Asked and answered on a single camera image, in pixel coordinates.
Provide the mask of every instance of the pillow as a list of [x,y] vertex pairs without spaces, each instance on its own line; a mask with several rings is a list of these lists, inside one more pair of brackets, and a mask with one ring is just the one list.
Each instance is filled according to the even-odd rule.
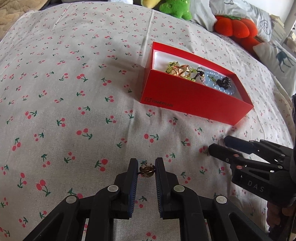
[[265,42],[271,38],[271,18],[267,12],[242,0],[210,0],[212,13],[252,19],[258,30],[258,37]]
[[210,9],[209,0],[191,0],[189,10],[192,15],[192,22],[198,23],[208,31],[214,31],[214,24],[217,19]]
[[296,93],[296,59],[275,40],[253,49],[291,98]]

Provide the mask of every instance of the deer print pillow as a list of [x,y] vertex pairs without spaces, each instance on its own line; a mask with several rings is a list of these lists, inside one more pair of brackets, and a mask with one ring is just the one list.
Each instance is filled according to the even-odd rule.
[[253,49],[291,98],[296,93],[296,59],[273,40],[260,43]]

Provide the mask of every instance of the yellow plush toy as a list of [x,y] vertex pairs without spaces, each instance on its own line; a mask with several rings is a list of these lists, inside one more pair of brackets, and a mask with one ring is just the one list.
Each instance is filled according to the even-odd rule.
[[141,0],[141,5],[146,8],[154,8],[161,0]]

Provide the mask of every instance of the bed sheet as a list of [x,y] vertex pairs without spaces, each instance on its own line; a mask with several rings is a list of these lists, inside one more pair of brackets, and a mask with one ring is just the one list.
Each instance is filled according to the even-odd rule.
[[[153,41],[235,72],[254,109],[229,126],[140,104]],[[232,184],[229,166],[207,147],[226,135],[291,147],[295,129],[281,93],[245,52],[154,10],[79,2],[24,14],[0,43],[0,240],[22,240],[67,195],[87,197],[112,184],[130,158],[163,157],[180,184],[227,196],[267,230],[266,201]],[[219,100],[217,108],[234,111]],[[133,218],[116,221],[114,237],[179,240],[178,221],[159,218],[154,178],[138,179]]]

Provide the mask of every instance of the black charm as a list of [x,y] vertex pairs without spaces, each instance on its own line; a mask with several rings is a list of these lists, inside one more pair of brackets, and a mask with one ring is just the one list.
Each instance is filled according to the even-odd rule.
[[227,90],[228,88],[231,87],[231,81],[229,78],[224,77],[222,80],[217,80],[217,85]]

